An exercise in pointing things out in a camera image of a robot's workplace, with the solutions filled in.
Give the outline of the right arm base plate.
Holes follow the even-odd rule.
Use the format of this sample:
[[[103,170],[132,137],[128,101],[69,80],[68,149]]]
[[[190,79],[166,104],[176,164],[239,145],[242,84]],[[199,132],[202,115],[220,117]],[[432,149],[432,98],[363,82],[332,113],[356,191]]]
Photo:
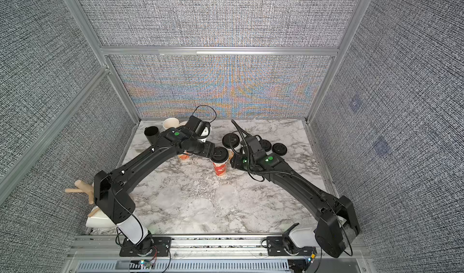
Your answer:
[[[299,248],[289,238],[283,236],[268,236],[265,239],[264,247],[271,257],[311,256],[316,252],[316,248],[313,246]]]

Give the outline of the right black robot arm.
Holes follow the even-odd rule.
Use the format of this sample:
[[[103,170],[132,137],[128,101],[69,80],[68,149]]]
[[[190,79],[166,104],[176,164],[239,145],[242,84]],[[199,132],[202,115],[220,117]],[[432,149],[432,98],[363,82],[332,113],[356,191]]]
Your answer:
[[[230,161],[232,168],[261,176],[296,198],[317,221],[315,241],[329,256],[338,258],[352,249],[351,243],[360,234],[360,223],[349,198],[337,198],[318,188],[280,155],[267,154],[255,136],[245,137],[241,144],[244,153],[234,155]]]

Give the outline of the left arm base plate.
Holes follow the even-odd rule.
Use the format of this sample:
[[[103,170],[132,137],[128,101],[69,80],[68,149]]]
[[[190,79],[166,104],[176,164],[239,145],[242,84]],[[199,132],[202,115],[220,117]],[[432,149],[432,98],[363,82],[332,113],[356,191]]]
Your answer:
[[[168,257],[171,247],[171,237],[147,237],[140,244],[134,245],[125,238],[120,252],[120,257]]]

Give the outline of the black lid front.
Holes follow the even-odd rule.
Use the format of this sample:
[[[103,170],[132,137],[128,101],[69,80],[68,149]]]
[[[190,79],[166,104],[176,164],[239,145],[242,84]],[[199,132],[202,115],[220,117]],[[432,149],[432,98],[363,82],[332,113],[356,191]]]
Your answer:
[[[222,145],[226,149],[237,149],[240,146],[240,138],[234,133],[228,133],[222,137]]]
[[[218,146],[213,150],[211,161],[216,164],[222,164],[229,160],[229,152],[226,148]]]

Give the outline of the red paper cup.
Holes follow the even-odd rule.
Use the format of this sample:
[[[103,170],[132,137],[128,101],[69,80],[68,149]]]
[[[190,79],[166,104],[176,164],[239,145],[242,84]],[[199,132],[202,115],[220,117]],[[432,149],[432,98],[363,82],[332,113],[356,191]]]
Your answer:
[[[222,163],[213,163],[215,174],[218,177],[223,177],[227,171],[227,161]]]

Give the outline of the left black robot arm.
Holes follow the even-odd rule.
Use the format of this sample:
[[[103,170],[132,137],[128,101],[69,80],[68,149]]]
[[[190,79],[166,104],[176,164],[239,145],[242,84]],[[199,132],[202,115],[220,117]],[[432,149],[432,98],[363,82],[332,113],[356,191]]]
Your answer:
[[[190,153],[210,159],[215,144],[203,141],[203,132],[211,132],[211,123],[194,115],[178,128],[167,128],[157,141],[137,157],[113,171],[100,171],[94,177],[94,204],[105,213],[125,236],[121,249],[139,256],[152,253],[152,234],[135,216],[135,203],[129,193],[151,172],[169,159]]]

